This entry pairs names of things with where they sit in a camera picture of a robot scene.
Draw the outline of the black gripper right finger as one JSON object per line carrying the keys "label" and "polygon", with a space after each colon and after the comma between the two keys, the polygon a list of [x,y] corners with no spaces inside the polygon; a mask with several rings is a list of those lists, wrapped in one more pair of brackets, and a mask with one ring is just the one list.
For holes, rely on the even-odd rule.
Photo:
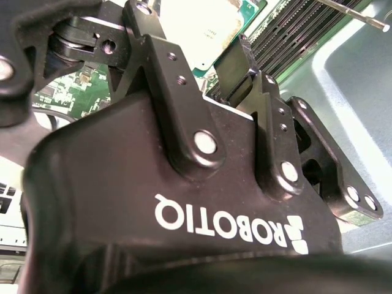
{"label": "black gripper right finger", "polygon": [[284,100],[276,80],[261,71],[246,36],[236,36],[214,64],[220,93],[214,100],[252,116],[255,175],[276,199],[308,192],[333,215],[363,226],[384,212],[368,185],[301,98]]}

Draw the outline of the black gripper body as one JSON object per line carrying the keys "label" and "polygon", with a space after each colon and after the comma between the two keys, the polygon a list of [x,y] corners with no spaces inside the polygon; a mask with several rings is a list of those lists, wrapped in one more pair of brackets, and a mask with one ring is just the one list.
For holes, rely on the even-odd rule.
{"label": "black gripper body", "polygon": [[170,165],[144,91],[44,138],[20,293],[390,293],[391,263],[345,255],[320,197],[259,185],[253,120],[208,109],[227,157],[202,180]]}

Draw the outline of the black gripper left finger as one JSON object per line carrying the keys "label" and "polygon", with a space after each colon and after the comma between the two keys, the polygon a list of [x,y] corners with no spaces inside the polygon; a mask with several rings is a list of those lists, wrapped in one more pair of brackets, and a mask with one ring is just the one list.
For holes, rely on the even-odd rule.
{"label": "black gripper left finger", "polygon": [[[102,24],[103,1],[2,1],[1,61],[10,73],[1,78],[1,126],[27,120],[30,97],[55,78],[92,61],[121,73],[115,96],[125,97],[143,70],[162,128],[168,158],[180,173],[214,173],[225,160],[223,142],[179,46],[166,40],[155,12],[127,1],[118,28]],[[108,57],[93,41],[61,43],[56,27],[82,18],[84,31],[98,27],[116,44]]]}

